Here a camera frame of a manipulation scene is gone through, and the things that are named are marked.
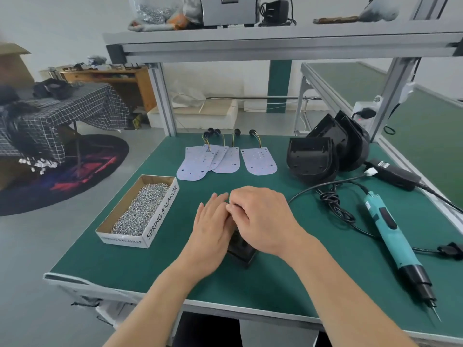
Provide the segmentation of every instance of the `checkered tablecloth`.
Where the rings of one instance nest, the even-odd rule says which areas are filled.
[[[21,128],[44,150],[50,151],[56,162],[64,162],[64,146],[57,127],[82,121],[105,130],[123,129],[127,126],[129,109],[109,84],[85,83],[75,88],[69,99],[43,107],[39,112],[22,116]],[[20,156],[4,138],[0,124],[0,155]]]

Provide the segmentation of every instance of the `gray floor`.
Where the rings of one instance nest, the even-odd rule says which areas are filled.
[[[319,120],[325,112],[311,117]],[[236,127],[243,133],[290,135],[294,114],[240,112]],[[79,124],[79,132],[120,136],[130,153],[115,173],[94,188],[59,204],[32,212],[0,217],[0,346],[101,346],[113,328],[42,280],[99,214],[119,188],[164,138],[161,129],[105,132]],[[242,321],[245,347],[311,346],[315,332]]]

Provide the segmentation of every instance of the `right hand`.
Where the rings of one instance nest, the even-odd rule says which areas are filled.
[[[226,209],[239,232],[255,249],[278,257],[308,235],[294,218],[283,194],[254,186],[244,186],[230,193]]]

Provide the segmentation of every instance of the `cardboard box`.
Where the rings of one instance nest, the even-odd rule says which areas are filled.
[[[0,84],[15,89],[32,87],[34,79],[20,55],[29,51],[12,42],[0,42]]]
[[[170,185],[166,196],[161,204],[154,212],[153,217],[149,221],[141,236],[131,235],[118,235],[112,234],[113,225],[119,220],[122,214],[129,209],[132,201],[138,195],[139,191],[144,185],[147,184],[167,184]],[[159,231],[159,227],[163,223],[167,212],[169,211],[172,203],[174,202],[179,191],[178,181],[175,177],[161,177],[156,175],[142,175],[121,198],[119,203],[109,213],[103,223],[96,229],[97,235],[104,243],[111,243],[113,245],[131,246],[139,248],[149,248],[154,236]]]

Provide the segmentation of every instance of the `teal electric screwdriver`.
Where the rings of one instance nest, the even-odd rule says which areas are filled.
[[[425,268],[423,268],[416,258],[412,247],[392,218],[383,200],[377,194],[370,191],[364,201],[384,243],[397,264],[399,272],[408,278],[420,299],[434,311],[439,321],[441,321],[436,312],[437,299],[432,292],[431,280],[426,274]]]

